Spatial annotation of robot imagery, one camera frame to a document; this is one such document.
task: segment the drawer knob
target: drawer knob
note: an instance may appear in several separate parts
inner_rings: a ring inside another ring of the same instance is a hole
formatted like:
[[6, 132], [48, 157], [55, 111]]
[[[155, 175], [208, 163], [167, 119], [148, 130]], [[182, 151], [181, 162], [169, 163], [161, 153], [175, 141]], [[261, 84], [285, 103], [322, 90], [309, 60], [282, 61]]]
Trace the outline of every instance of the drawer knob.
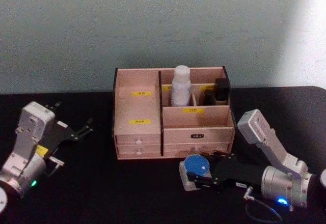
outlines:
[[142, 154], [142, 149], [138, 149], [136, 155], [141, 156], [141, 154]]
[[137, 138], [136, 144], [137, 144], [137, 145], [140, 145], [140, 144], [142, 144], [142, 141], [141, 141], [141, 139], [140, 139], [140, 138]]

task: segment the wooden organizer box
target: wooden organizer box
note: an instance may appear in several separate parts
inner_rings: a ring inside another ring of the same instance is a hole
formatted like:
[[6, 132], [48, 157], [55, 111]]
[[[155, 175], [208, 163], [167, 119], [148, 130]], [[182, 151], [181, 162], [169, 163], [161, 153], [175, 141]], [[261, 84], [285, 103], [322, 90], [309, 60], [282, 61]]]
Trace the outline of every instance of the wooden organizer box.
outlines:
[[225, 67], [190, 68], [191, 106], [171, 107], [174, 68], [116, 69], [113, 137], [118, 159], [184, 158], [230, 153], [235, 123], [227, 105], [202, 106]]

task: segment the white bottle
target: white bottle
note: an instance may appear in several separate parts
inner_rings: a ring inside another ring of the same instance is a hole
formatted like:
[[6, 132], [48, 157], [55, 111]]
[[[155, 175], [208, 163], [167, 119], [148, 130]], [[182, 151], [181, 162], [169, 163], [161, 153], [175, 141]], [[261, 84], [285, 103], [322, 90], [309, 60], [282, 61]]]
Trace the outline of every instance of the white bottle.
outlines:
[[190, 69], [179, 65], [174, 69], [172, 81], [172, 106], [189, 106], [191, 92]]

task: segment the wooden drawer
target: wooden drawer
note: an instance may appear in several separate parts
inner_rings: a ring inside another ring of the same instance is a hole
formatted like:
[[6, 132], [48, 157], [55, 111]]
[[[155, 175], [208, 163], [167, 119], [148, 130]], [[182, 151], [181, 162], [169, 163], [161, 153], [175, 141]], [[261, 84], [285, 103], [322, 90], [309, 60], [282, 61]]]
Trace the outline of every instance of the wooden drawer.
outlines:
[[230, 143], [233, 127], [165, 128], [164, 144]]
[[118, 146], [118, 158], [159, 157], [160, 145], [123, 145]]
[[117, 135], [118, 145], [160, 144], [160, 134]]
[[185, 158], [192, 154], [208, 153], [214, 150], [228, 151], [230, 143], [213, 144], [166, 144], [164, 145], [164, 156], [173, 158]]

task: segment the green indicator light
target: green indicator light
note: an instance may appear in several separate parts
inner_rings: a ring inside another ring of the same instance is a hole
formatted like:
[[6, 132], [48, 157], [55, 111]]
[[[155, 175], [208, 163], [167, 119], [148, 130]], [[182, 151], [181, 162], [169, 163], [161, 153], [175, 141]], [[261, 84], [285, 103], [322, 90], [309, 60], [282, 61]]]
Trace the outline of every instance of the green indicator light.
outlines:
[[31, 187], [34, 187], [34, 186], [36, 185], [36, 183], [37, 183], [37, 181], [34, 180], [34, 181], [32, 182], [32, 184], [31, 184]]

